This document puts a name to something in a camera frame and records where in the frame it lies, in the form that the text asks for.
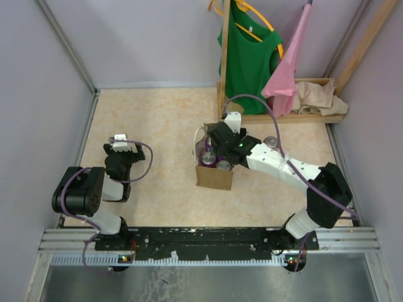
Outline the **red soda can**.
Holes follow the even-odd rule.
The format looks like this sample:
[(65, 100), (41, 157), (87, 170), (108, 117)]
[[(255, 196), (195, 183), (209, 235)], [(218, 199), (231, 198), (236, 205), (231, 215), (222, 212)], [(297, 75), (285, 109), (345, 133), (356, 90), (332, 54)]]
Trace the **red soda can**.
[(276, 149), (278, 147), (278, 138), (274, 136), (266, 137), (263, 142), (270, 148)]

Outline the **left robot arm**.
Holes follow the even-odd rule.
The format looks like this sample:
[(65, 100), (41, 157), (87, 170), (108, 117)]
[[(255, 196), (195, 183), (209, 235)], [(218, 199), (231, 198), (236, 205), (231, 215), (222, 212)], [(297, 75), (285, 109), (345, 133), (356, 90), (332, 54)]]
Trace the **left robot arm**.
[(131, 242), (127, 222), (102, 202), (125, 203), (131, 193), (134, 163), (145, 160), (143, 143), (113, 140), (103, 145), (103, 167), (68, 167), (52, 196), (56, 213), (86, 222), (96, 229), (95, 241), (102, 249), (127, 248)]

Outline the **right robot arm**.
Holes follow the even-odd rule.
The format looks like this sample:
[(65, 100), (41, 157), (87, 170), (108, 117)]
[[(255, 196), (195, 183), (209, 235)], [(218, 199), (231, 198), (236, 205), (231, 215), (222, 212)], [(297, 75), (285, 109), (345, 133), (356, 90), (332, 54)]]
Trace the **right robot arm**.
[(230, 165), (263, 172), (297, 188), (307, 204), (275, 232), (269, 242), (273, 250), (295, 249), (317, 228), (332, 229), (352, 200), (351, 190), (340, 168), (327, 163), (316, 166), (295, 160), (281, 147), (271, 148), (247, 135), (244, 128), (233, 130), (220, 121), (207, 128), (215, 155)]

